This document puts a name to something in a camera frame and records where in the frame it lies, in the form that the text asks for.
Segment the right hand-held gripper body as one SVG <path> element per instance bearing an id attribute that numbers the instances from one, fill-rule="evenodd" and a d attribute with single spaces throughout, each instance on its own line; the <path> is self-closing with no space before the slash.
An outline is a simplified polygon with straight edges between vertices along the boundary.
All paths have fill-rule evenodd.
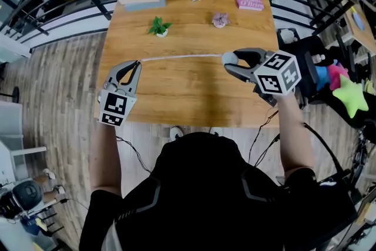
<path id="1" fill-rule="evenodd" d="M 286 96 L 301 81 L 296 56 L 281 50 L 267 51 L 254 76 L 261 93 L 271 96 Z"/>

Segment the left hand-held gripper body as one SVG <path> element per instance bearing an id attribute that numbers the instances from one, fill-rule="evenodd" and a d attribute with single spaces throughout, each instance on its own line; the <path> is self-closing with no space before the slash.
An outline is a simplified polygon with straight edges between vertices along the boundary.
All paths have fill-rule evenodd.
<path id="1" fill-rule="evenodd" d="M 119 89 L 115 84 L 106 82 L 98 96 L 98 122 L 120 127 L 126 120 L 137 101 L 134 93 Z"/>

